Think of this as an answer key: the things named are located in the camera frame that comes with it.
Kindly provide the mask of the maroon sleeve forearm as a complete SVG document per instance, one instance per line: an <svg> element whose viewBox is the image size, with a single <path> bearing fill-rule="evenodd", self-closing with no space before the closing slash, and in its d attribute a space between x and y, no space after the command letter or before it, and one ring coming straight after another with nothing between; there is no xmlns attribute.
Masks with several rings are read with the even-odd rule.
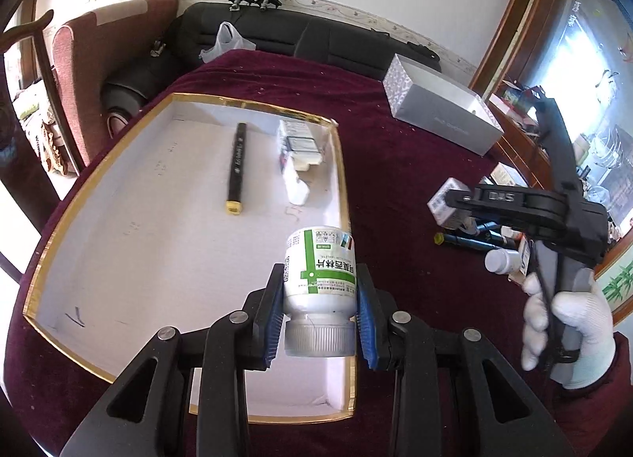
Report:
<svg viewBox="0 0 633 457"><path fill-rule="evenodd" d="M612 366L597 382L568 391L550 385L545 406L576 456L632 455L632 384L629 341L615 333Z"/></svg>

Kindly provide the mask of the right white gloved hand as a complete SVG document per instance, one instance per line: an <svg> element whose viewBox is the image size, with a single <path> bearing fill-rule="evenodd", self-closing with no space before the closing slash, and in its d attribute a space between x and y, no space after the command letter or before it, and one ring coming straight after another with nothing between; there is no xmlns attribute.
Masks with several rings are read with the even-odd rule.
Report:
<svg viewBox="0 0 633 457"><path fill-rule="evenodd" d="M559 292L553 297L550 308L556 319L582 335L578 360L573 364L571 377L553 378L564 389L583 389L598 382L616 353L613 317L606 298L589 274L588 292ZM523 309L523 348L521 366L531 371L546 348L548 317L538 275L531 273L523 282L528 301Z"/></svg>

